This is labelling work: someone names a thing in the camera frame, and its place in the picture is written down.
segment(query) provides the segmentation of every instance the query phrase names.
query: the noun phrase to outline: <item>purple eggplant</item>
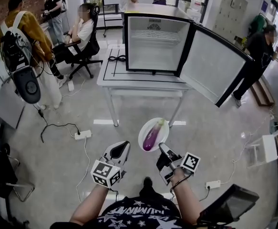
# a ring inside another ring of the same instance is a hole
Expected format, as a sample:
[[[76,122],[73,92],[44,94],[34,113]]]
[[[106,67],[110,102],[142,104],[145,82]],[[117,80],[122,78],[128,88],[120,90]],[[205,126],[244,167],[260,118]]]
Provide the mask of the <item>purple eggplant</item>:
[[[153,128],[148,132],[144,142],[143,142],[143,149],[145,151],[150,151],[152,147],[154,146],[154,143],[156,142],[157,136],[159,134],[159,131],[161,127],[164,124],[165,119],[161,119],[158,121]]]

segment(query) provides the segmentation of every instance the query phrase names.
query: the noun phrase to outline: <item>mini fridge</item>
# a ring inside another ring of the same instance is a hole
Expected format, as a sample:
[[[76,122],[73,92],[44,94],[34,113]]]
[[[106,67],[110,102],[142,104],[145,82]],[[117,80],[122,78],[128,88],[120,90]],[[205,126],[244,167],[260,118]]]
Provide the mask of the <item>mini fridge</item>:
[[[176,7],[131,4],[124,29],[128,71],[173,73],[218,107],[253,61]]]

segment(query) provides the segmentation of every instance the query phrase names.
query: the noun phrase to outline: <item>man in yellow jacket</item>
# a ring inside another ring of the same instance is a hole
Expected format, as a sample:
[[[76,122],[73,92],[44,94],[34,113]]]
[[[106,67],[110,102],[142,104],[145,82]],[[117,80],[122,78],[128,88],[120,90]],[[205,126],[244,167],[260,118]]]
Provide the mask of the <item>man in yellow jacket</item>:
[[[9,1],[9,14],[5,19],[7,27],[13,26],[16,15],[23,9],[24,0],[10,0]],[[28,40],[32,44],[32,57],[31,66],[39,74],[44,71],[39,77],[41,83],[41,100],[38,102],[38,106],[41,109],[45,109],[46,104],[53,105],[54,108],[58,108],[62,101],[62,95],[59,91],[59,85],[54,76],[61,76],[56,65],[54,64],[53,54],[51,52],[51,42],[44,34],[38,21],[31,12],[26,12],[18,26]],[[0,45],[3,37],[2,30],[0,29]]]

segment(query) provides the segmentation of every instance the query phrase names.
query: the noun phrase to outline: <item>wire rack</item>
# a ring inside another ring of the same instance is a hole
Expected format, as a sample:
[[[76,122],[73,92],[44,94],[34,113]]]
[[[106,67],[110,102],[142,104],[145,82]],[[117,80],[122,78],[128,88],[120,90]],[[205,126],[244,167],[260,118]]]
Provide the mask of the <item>wire rack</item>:
[[[143,40],[173,42],[176,44],[180,42],[180,38],[177,33],[167,31],[133,30],[131,32],[131,37]]]

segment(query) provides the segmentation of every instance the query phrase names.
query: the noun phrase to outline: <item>gray pants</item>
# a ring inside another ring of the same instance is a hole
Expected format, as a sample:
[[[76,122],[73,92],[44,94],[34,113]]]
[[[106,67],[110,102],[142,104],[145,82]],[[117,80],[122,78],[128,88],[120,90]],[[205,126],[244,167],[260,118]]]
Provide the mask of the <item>gray pants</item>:
[[[123,35],[122,35],[122,38],[123,38],[123,44],[125,44],[125,27],[124,27],[124,24],[125,24],[125,13],[122,13],[121,12],[121,17],[122,17],[122,22],[123,22]]]
[[[63,31],[62,31],[62,15],[58,15],[50,20],[48,20],[49,29],[52,30],[53,34],[55,35],[55,39],[53,44],[62,44],[64,43]]]

